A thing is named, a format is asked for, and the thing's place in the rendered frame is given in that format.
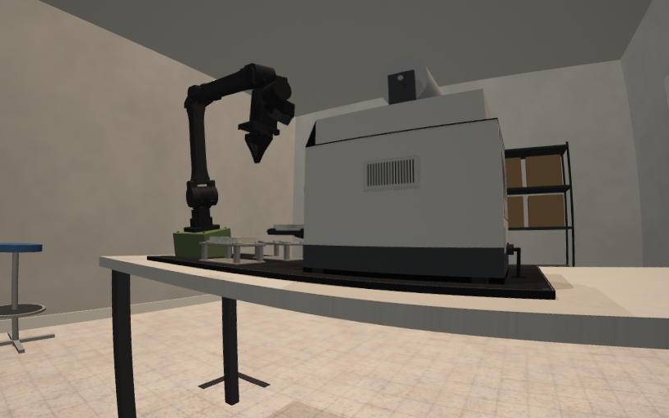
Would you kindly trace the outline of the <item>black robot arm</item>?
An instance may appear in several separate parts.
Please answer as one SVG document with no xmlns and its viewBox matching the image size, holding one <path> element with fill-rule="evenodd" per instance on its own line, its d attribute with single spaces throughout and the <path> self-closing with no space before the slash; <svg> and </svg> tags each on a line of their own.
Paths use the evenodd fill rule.
<svg viewBox="0 0 669 418">
<path fill-rule="evenodd" d="M 208 209 L 217 204 L 218 192 L 215 181 L 210 180 L 207 173 L 204 113 L 213 101 L 245 90 L 253 90 L 252 120 L 277 128 L 277 122 L 288 126 L 294 118 L 295 105 L 287 101 L 292 94 L 288 79 L 276 75 L 270 67 L 251 63 L 236 73 L 200 86 L 189 87 L 184 108 L 190 125 L 192 172 L 191 180 L 186 183 L 186 201 L 193 210 L 190 227 L 184 227 L 184 232 L 199 233 L 220 228 L 220 225 L 212 224 Z"/>
</svg>

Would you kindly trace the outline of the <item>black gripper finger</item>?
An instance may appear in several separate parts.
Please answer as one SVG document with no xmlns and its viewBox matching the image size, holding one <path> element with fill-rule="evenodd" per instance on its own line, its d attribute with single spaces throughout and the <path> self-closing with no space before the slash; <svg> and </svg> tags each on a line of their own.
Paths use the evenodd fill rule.
<svg viewBox="0 0 669 418">
<path fill-rule="evenodd" d="M 267 135 L 267 136 L 266 136 L 265 144 L 264 144 L 264 147 L 263 147 L 263 150 L 262 150 L 262 153 L 261 153 L 260 161 L 261 161 L 261 159 L 262 159 L 262 156 L 263 156 L 264 152 L 266 151 L 266 149 L 268 148 L 268 146 L 269 146 L 269 144 L 270 144 L 270 142 L 271 142 L 272 140 L 273 140 L 273 136 L 270 136 L 270 135 Z M 257 141 L 257 142 L 253 142 L 253 146 L 254 146 L 255 152 L 256 152 L 256 154 L 257 154 L 258 141 Z M 260 162 L 260 161 L 259 161 L 259 162 Z M 258 163 L 259 163 L 259 162 L 258 162 Z"/>
<path fill-rule="evenodd" d="M 250 135 L 250 136 L 245 136 L 244 139 L 245 139 L 245 141 L 248 145 L 248 148 L 251 151 L 254 163 L 258 163 L 260 161 L 261 153 L 262 153 L 262 150 L 263 150 L 263 147 L 264 147 L 264 144 L 265 144 L 266 134 L 257 133 L 257 134 L 253 134 L 253 135 Z M 253 142 L 257 142 L 257 141 L 258 141 L 258 150 L 257 150 L 257 155 L 256 155 L 256 152 L 255 152 L 255 149 L 254 149 L 254 146 L 253 146 Z"/>
</svg>

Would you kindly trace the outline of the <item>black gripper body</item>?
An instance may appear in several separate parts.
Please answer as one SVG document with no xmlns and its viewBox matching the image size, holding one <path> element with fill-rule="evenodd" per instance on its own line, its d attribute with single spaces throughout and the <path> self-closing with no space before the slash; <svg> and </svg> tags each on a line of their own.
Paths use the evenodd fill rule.
<svg viewBox="0 0 669 418">
<path fill-rule="evenodd" d="M 250 132 L 248 134 L 245 134 L 245 136 L 250 136 L 250 135 L 253 135 L 253 134 L 257 134 L 257 133 L 264 133 L 264 134 L 270 135 L 270 136 L 273 136 L 273 134 L 274 134 L 275 136 L 278 136 L 279 131 L 280 131 L 279 129 L 268 126 L 268 125 L 266 125 L 262 122 L 252 120 L 252 107 L 250 109 L 249 122 L 244 122 L 244 123 L 239 124 L 238 130 L 243 130 L 243 131 Z"/>
</svg>

